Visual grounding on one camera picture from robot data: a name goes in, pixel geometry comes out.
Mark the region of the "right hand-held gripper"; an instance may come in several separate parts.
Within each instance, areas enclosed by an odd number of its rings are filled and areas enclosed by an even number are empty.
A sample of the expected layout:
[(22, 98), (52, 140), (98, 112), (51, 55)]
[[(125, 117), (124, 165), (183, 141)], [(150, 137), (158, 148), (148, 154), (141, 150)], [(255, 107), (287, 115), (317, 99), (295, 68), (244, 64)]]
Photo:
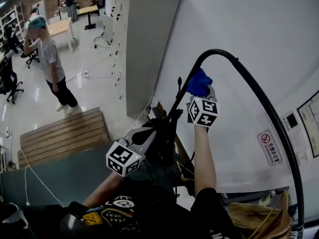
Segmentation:
[(207, 97), (190, 97), (187, 103), (187, 122), (194, 125), (210, 128), (218, 117), (217, 98), (215, 90), (208, 85), (209, 94)]

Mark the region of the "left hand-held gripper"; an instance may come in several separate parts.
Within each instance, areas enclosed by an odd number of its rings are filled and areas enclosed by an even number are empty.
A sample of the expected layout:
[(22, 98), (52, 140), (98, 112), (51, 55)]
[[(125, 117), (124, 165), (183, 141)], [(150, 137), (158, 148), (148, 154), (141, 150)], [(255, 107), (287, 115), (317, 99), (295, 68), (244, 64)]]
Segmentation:
[(140, 127), (115, 141), (106, 153), (106, 165), (113, 172), (125, 177), (137, 170), (157, 132), (152, 127)]

